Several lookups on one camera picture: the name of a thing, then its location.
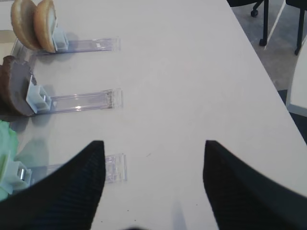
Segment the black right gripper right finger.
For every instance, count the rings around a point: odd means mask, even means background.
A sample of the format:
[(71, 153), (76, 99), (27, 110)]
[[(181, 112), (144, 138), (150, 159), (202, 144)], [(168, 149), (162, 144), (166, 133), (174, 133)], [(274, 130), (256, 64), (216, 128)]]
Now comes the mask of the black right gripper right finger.
[(305, 230), (307, 198), (271, 180), (215, 140), (205, 142), (203, 184), (221, 230)]

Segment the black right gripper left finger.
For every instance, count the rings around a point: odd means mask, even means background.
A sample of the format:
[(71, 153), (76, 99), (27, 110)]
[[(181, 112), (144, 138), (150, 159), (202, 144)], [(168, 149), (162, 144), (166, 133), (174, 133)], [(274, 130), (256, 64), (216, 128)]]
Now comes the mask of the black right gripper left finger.
[(0, 203), (2, 230), (89, 230), (106, 179), (105, 148), (92, 141), (55, 172)]

